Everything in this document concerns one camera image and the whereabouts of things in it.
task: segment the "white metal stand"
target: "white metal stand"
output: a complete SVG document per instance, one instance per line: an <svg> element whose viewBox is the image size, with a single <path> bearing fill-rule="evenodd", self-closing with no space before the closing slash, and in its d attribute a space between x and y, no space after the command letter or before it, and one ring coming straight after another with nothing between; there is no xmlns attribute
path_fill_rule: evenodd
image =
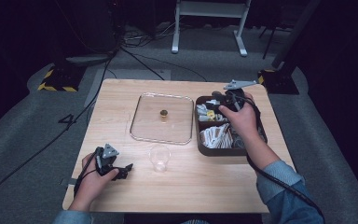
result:
<svg viewBox="0 0 358 224"><path fill-rule="evenodd" d="M241 18L240 29L234 31L234 37L240 49L241 56L248 55L242 41L243 25L248 16L249 7L252 0L246 0L244 4L234 3L209 3L209 2L187 2L176 1L175 13L175 33L173 35L172 53L179 51L179 17L181 15L188 16L206 16L206 17L228 17Z"/></svg>

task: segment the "person's right hand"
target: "person's right hand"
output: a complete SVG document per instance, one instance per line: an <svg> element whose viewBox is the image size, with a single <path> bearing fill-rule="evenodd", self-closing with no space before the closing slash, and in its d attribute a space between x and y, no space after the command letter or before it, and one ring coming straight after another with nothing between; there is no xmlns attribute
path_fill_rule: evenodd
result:
<svg viewBox="0 0 358 224"><path fill-rule="evenodd" d="M246 92L245 97L254 100L250 93ZM231 125L242 137L242 139L245 138L243 140L259 136L256 125L255 111L248 103L245 103L243 108L238 112L234 112L223 105L219 106L219 110L229 119Z"/></svg>

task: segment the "person's left hand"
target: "person's left hand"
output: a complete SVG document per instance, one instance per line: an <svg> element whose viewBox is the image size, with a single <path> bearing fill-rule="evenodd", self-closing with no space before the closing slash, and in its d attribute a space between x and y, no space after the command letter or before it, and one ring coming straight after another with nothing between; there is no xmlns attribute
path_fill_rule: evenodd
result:
<svg viewBox="0 0 358 224"><path fill-rule="evenodd" d="M87 155L82 160L82 166L84 167L92 154ZM92 158L84 178L81 181L77 194L69 206L68 210L76 210L82 212L88 212L90 210L91 203L101 194L105 186L118 174L118 169L110 171L108 174L100 176L95 170L95 157Z"/></svg>

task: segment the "silver metal part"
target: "silver metal part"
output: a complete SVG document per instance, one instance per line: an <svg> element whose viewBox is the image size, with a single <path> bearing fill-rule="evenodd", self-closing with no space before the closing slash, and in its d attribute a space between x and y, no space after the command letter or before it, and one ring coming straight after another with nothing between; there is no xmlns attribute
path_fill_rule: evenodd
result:
<svg viewBox="0 0 358 224"><path fill-rule="evenodd" d="M242 87L252 86L257 84L255 81L236 81L234 79L231 80L223 89L225 90L236 90Z"/></svg>
<svg viewBox="0 0 358 224"><path fill-rule="evenodd" d="M211 104L211 105L220 105L220 101L216 101L216 100L210 100L210 101L206 101L206 104Z"/></svg>
<svg viewBox="0 0 358 224"><path fill-rule="evenodd" d="M235 102L234 105L235 105L235 108L237 109L237 111L241 110L241 107L237 102Z"/></svg>
<svg viewBox="0 0 358 224"><path fill-rule="evenodd" d="M100 156L97 156L97 157L95 158L95 160L97 161L98 167L101 169L101 168L103 167L103 165L101 164L101 158L100 158Z"/></svg>
<svg viewBox="0 0 358 224"><path fill-rule="evenodd" d="M103 148L103 158L110 158L120 154L115 148L111 147L108 143L105 144Z"/></svg>

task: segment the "wooden table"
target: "wooden table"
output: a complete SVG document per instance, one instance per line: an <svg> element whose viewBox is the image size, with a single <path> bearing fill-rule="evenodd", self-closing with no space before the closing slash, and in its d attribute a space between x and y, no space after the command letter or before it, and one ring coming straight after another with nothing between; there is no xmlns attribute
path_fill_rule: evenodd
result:
<svg viewBox="0 0 358 224"><path fill-rule="evenodd" d="M227 83L106 79L103 82L73 178L81 172L81 160L96 147L110 143L120 155L115 166L133 163L127 179L112 181L94 201L91 211L170 213L266 213L255 187L255 172L245 157L206 157L197 147L193 122L192 140L183 146L166 145L172 153L168 171L157 173L148 159L148 150L159 143L137 141L130 126L139 97L144 92L190 97L194 103L212 91L224 92ZM271 148L293 166L281 129L265 88L254 85L250 92L261 111ZM62 207L73 200L69 187Z"/></svg>

